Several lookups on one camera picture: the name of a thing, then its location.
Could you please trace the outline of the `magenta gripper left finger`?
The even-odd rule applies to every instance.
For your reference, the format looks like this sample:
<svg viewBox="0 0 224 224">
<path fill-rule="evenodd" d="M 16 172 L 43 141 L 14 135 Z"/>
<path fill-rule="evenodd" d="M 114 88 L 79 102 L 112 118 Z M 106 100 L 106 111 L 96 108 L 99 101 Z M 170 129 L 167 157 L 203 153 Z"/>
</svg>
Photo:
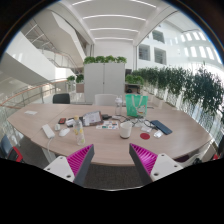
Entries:
<svg viewBox="0 0 224 224">
<path fill-rule="evenodd" d="M 94 145 L 90 144 L 67 157 L 57 157 L 44 170 L 82 186 L 93 156 Z"/>
</svg>

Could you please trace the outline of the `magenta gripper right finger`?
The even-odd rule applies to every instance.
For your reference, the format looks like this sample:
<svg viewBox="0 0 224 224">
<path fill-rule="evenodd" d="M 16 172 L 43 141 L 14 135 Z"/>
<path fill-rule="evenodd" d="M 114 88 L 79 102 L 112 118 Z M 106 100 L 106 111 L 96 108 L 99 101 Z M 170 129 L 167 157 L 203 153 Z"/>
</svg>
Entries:
<svg viewBox="0 0 224 224">
<path fill-rule="evenodd" d="M 181 165 L 165 153 L 155 154 L 133 143 L 129 144 L 129 154 L 144 185 L 182 169 Z"/>
</svg>

